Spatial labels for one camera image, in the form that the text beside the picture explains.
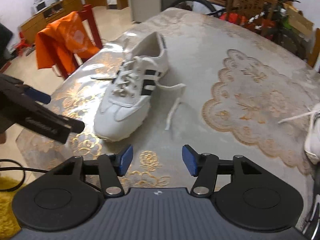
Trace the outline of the person's left hand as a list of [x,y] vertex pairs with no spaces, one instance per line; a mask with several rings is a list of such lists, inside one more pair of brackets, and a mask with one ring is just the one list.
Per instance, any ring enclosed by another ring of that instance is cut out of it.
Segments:
[[5,144],[7,142],[7,133],[4,131],[0,133],[0,144]]

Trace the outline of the yellow sleeve forearm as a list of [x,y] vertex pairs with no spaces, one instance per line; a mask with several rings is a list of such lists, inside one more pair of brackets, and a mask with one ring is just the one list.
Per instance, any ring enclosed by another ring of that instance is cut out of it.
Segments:
[[5,191],[0,195],[0,239],[11,239],[21,230],[12,210],[12,201],[18,190],[6,191],[17,184],[13,178],[1,177],[1,190]]

